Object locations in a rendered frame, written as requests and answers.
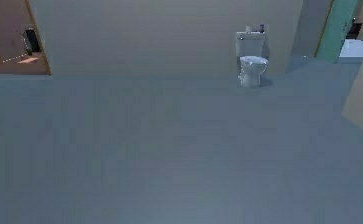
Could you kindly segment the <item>teal room door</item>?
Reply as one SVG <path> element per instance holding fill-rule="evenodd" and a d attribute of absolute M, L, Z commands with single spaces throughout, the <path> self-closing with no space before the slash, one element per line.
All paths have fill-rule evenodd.
<path fill-rule="evenodd" d="M 320 42 L 315 52 L 318 60 L 332 64 L 360 63 L 362 56 L 342 55 L 346 37 L 363 0 L 332 0 Z"/>

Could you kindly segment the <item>white bathtub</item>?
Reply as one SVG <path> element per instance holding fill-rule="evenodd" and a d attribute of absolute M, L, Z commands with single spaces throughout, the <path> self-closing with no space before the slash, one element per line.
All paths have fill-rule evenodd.
<path fill-rule="evenodd" d="M 346 39 L 338 63 L 361 63 L 363 61 L 363 41 L 358 39 Z"/>

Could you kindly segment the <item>white toilet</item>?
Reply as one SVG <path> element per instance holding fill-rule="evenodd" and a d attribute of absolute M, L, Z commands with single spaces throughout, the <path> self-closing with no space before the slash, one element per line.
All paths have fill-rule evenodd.
<path fill-rule="evenodd" d="M 269 60 L 262 55 L 266 35 L 260 32 L 236 33 L 236 57 L 240 71 L 238 79 L 243 87 L 259 88 Z"/>

